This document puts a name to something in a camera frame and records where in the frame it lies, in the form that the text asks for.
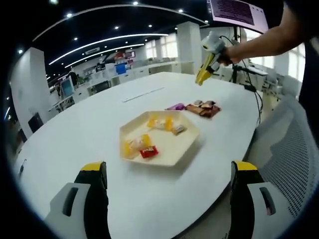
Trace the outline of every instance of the yellow candy wrapper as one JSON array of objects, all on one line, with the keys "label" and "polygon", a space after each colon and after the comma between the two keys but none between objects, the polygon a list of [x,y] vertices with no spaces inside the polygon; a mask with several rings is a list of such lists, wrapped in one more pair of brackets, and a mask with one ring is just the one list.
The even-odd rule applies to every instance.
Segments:
[{"label": "yellow candy wrapper", "polygon": [[124,155],[127,158],[135,158],[140,150],[151,146],[151,138],[148,134],[142,134],[140,137],[124,142]]},{"label": "yellow candy wrapper", "polygon": [[165,119],[157,119],[157,117],[152,116],[147,123],[150,128],[157,128],[166,131],[170,131],[173,126],[173,120],[171,117],[166,117]]}]

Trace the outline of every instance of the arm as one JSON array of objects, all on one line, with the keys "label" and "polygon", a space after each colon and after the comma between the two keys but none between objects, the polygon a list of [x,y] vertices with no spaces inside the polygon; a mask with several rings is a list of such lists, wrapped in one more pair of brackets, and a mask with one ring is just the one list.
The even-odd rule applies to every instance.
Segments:
[{"label": "arm", "polygon": [[301,44],[306,38],[302,23],[285,5],[279,26],[245,43],[227,49],[227,54],[234,63],[245,58],[280,55]]}]

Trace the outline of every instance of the red candy wrapper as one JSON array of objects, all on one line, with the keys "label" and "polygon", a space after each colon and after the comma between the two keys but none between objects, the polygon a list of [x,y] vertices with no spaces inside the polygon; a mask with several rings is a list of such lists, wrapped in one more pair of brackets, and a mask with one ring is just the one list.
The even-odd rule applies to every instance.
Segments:
[{"label": "red candy wrapper", "polygon": [[140,150],[140,153],[143,158],[151,158],[157,155],[159,152],[155,146],[150,146],[146,149]]}]

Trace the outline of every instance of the person's hand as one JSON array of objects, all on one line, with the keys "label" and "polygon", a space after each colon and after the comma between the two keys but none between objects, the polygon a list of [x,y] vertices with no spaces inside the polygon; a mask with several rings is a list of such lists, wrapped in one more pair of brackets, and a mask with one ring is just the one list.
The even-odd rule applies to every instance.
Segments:
[{"label": "person's hand", "polygon": [[224,64],[225,66],[228,66],[229,64],[232,64],[232,63],[237,64],[241,61],[239,57],[236,57],[235,47],[233,46],[227,47],[223,55],[225,55],[225,57],[221,57],[220,60],[218,60],[218,62],[221,64]]}]

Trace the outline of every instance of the window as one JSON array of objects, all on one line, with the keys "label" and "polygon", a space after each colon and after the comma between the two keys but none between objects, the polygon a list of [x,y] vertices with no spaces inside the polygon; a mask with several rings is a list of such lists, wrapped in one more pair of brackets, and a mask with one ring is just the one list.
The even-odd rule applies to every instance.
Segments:
[{"label": "window", "polygon": [[156,47],[155,47],[155,40],[150,41],[145,44],[145,49],[146,49],[146,58],[156,58]]},{"label": "window", "polygon": [[[247,35],[247,41],[253,40],[259,37],[261,34],[252,30],[245,29]],[[273,69],[275,67],[275,57],[274,56],[264,56],[250,58],[251,62],[257,65],[265,66]]]},{"label": "window", "polygon": [[178,57],[176,34],[170,34],[160,38],[160,48],[162,57]]},{"label": "window", "polygon": [[296,78],[300,82],[304,79],[306,52],[305,45],[300,44],[289,51],[288,75]]}]

